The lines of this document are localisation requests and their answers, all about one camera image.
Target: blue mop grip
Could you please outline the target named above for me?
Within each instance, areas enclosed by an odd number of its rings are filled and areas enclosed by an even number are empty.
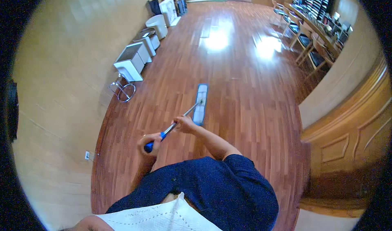
[[[167,134],[161,131],[161,137],[162,137],[161,142],[165,139],[166,135]],[[146,151],[147,153],[151,153],[153,151],[153,146],[154,146],[154,142],[149,142],[144,146],[144,151]]]

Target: black chair seat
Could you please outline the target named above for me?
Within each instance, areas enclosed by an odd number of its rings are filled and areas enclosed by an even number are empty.
[[[291,23],[289,26],[288,26],[294,33],[298,33],[298,31],[300,30],[299,28],[298,28],[298,25],[297,24],[295,24],[295,23]]]
[[[285,13],[282,10],[274,9],[274,12],[279,15],[284,15]]]
[[[311,42],[311,40],[304,34],[301,34],[300,36],[298,36],[298,40],[301,42],[301,44],[304,47],[307,47],[308,44]]]
[[[283,16],[283,19],[284,19],[286,22],[294,23],[294,22],[292,22],[292,21],[290,20],[290,18],[289,18],[287,15],[284,15],[284,16]]]
[[[324,58],[320,54],[318,54],[318,52],[312,51],[309,54],[312,59],[312,62],[316,67],[319,66],[322,62],[324,62]]]

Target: wooden chair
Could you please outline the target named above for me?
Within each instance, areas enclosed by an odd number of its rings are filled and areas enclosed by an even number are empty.
[[[331,61],[326,47],[317,41],[316,38],[313,38],[313,44],[309,45],[311,48],[307,52],[308,57],[310,58],[314,70],[306,76],[305,80],[307,80],[312,74],[316,74],[317,71],[321,71],[321,68],[328,64],[332,66],[334,62]],[[298,64],[300,66],[306,60],[306,56],[303,57],[302,61]]]
[[[301,44],[304,51],[312,42],[312,32],[309,29],[305,28],[305,26],[302,23],[300,23],[300,31],[297,33],[296,37],[290,43],[290,49],[293,48],[294,44],[297,41]]]
[[[300,31],[299,25],[302,19],[293,15],[291,12],[288,13],[288,18],[291,20],[291,22],[287,23],[285,30],[283,30],[282,37],[285,35],[287,29],[293,32],[294,35],[297,35]]]
[[[291,20],[290,20],[290,18],[288,17],[288,15],[290,14],[290,13],[292,13],[288,8],[286,8],[286,7],[284,7],[283,6],[283,12],[285,13],[284,15],[283,15],[283,20],[284,21],[286,21],[286,23],[294,23],[294,22],[292,22]]]
[[[279,26],[280,26],[280,23],[282,21],[282,17],[285,14],[283,11],[284,6],[282,4],[277,3],[275,0],[272,0],[272,4],[274,5],[274,13],[276,13],[280,16],[280,18],[279,18]]]

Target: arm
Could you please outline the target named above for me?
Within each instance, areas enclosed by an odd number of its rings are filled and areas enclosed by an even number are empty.
[[[136,172],[134,179],[130,184],[130,191],[132,192],[136,186],[140,183],[140,180],[151,171],[153,165],[156,161],[156,156],[158,155],[158,151],[161,145],[161,136],[160,133],[144,135],[138,141],[138,150],[137,156],[139,158],[139,166]],[[149,143],[154,142],[153,150],[151,153],[146,153],[144,151],[144,146]]]
[[[215,135],[201,126],[197,126],[189,117],[179,116],[174,121],[180,125],[177,129],[178,131],[195,135],[217,160],[224,160],[228,155],[242,155],[238,149],[222,137]]]

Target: trash can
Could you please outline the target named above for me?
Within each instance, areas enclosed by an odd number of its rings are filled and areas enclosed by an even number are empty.
[[[147,20],[146,27],[154,27],[159,40],[163,39],[167,35],[167,27],[163,15],[156,15]]]

